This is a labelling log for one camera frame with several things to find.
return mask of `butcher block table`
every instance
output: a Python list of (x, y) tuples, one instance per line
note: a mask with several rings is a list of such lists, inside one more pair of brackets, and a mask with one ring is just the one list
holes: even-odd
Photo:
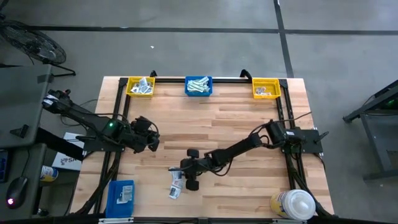
[[(120, 77), (104, 77), (96, 113), (112, 113)], [(287, 79), (294, 117), (309, 112), (304, 80)], [(123, 110), (125, 94), (121, 100)], [(282, 95), (282, 106), (285, 100)], [(260, 147), (236, 157), (228, 175), (207, 172), (198, 177), (200, 189), (182, 190), (178, 199), (169, 198), (172, 176), (187, 149), (203, 153), (229, 147), (246, 138), (256, 126), (278, 120), (276, 100), (255, 100), (251, 84), (214, 83), (210, 97), (188, 97), (184, 83), (156, 83), (152, 98), (131, 98), (128, 119), (144, 116), (159, 128), (156, 152), (139, 154), (126, 149), (121, 156), (118, 180), (134, 180), (134, 217), (241, 217), (274, 218), (271, 195), (289, 190), (285, 157), (280, 149)], [(302, 129), (313, 128), (311, 115), (296, 120)], [(97, 187), (104, 159), (95, 152), (82, 165), (71, 212), (77, 211)], [(314, 196), (333, 213), (325, 171), (319, 158), (302, 156), (307, 184)], [(105, 209), (105, 189), (101, 212)]]

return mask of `yellow basket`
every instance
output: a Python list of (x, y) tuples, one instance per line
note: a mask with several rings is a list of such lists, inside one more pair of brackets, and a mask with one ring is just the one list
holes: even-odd
[(152, 77), (146, 77), (146, 80), (148, 83), (152, 84), (152, 93), (133, 93), (131, 91), (132, 87), (134, 84), (139, 83), (139, 80), (143, 77), (129, 77), (129, 81), (127, 82), (127, 88), (126, 88), (126, 94), (130, 95), (132, 97), (152, 97), (152, 95), (155, 92), (155, 78)]
[[(279, 79), (277, 78), (253, 78), (252, 86), (254, 99), (276, 99), (280, 97)], [(265, 87), (266, 92), (271, 93), (271, 95), (257, 95), (256, 88), (259, 87)]]

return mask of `gray floor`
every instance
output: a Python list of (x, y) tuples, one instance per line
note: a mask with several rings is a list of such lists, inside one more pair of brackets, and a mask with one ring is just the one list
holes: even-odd
[[(4, 13), (32, 25), (277, 28), (272, 0), (11, 0)], [(395, 0), (280, 0), (287, 29), (398, 29)], [(78, 72), (58, 78), (54, 89), (70, 88), (77, 103), (96, 98), (105, 75), (213, 75), (234, 77), (242, 68), (254, 77), (286, 77), (278, 34), (138, 32), (46, 32), (67, 52), (64, 66)], [(341, 217), (398, 221), (398, 180), (364, 183), (377, 172), (362, 124), (341, 119), (397, 79), (398, 36), (288, 35), (297, 78), (304, 78), (323, 140), (326, 175)], [(0, 63), (30, 65), (0, 43)], [(58, 118), (45, 113), (42, 126), (62, 135)], [(73, 184), (65, 185), (71, 192)], [(45, 205), (62, 215), (68, 194), (49, 190)]]

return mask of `can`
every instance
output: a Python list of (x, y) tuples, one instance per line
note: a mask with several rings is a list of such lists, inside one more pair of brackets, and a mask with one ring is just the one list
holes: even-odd
[(44, 182), (53, 182), (58, 177), (58, 170), (53, 167), (42, 166), (40, 180)]
[(283, 218), (303, 221), (315, 214), (315, 201), (304, 190), (288, 190), (271, 197), (271, 209)]

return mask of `computer mouse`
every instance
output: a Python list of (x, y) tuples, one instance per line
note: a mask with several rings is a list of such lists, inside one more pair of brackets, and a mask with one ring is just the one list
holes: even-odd
[(14, 179), (7, 189), (6, 204), (10, 209), (19, 208), (25, 201), (27, 177)]

